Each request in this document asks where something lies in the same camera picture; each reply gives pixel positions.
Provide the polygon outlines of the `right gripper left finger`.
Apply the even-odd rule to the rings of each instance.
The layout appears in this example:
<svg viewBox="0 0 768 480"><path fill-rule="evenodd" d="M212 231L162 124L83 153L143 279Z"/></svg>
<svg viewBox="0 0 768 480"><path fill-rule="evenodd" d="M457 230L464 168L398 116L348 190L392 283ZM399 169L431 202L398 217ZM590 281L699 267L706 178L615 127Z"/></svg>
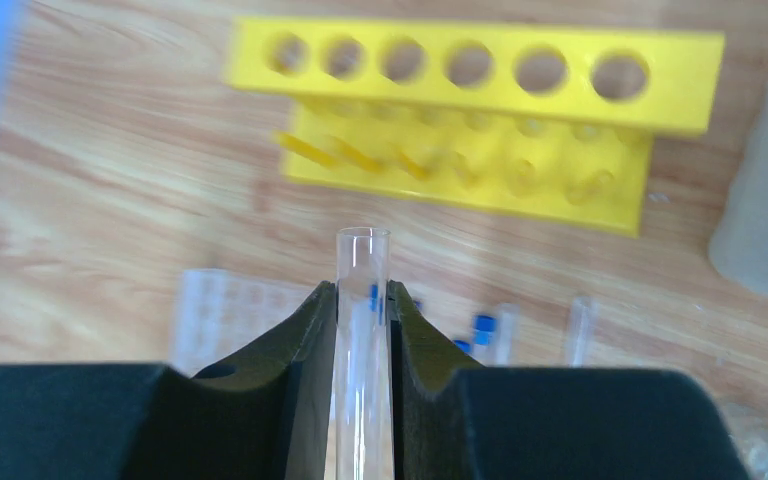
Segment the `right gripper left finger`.
<svg viewBox="0 0 768 480"><path fill-rule="evenodd" d="M337 291L187 376L163 363L0 365L0 479L319 479Z"/></svg>

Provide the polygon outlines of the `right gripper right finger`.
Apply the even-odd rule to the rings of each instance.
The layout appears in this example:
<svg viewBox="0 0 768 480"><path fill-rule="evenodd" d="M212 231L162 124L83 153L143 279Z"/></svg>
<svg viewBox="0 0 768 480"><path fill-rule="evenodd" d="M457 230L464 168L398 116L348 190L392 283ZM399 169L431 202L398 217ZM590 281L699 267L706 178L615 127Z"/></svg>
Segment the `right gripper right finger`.
<svg viewBox="0 0 768 480"><path fill-rule="evenodd" d="M718 408L674 370L490 367L387 287L398 479L745 479Z"/></svg>

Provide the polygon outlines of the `clear glass test tube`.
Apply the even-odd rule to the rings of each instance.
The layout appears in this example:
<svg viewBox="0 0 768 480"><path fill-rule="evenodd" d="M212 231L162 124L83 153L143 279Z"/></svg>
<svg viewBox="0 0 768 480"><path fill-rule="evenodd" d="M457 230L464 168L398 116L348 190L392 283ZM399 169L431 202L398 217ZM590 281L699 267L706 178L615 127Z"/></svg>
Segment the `clear glass test tube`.
<svg viewBox="0 0 768 480"><path fill-rule="evenodd" d="M386 303L390 232L352 227L337 233L337 337L334 355L335 477L381 479L389 441L389 326L376 325L372 284Z"/></svg>

